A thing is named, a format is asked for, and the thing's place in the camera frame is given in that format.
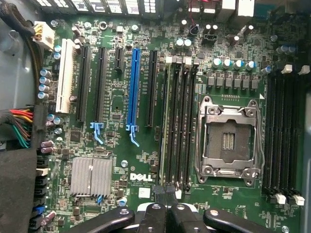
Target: yellow wire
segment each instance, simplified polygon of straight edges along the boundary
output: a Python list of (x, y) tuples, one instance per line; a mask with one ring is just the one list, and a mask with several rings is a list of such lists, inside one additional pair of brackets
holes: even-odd
[(33, 121), (32, 120), (30, 120), (28, 117), (26, 117), (26, 116), (20, 116), (20, 115), (13, 115), (14, 117), (17, 117), (17, 118), (20, 118), (20, 119), (23, 119), (23, 120), (25, 120), (25, 121), (27, 121), (27, 122), (29, 122), (29, 123), (32, 123)]

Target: blue pcie slot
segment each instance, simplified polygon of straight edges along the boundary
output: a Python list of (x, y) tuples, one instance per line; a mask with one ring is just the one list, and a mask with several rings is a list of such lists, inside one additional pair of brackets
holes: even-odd
[(130, 83), (130, 94), (128, 101), (128, 115), (126, 130), (130, 131), (131, 141), (139, 147), (139, 143), (136, 141), (136, 113), (137, 113), (137, 101), (138, 101), (138, 86), (139, 86), (139, 75), (140, 75), (140, 49), (133, 49), (132, 55), (132, 71), (131, 71), (131, 83)]

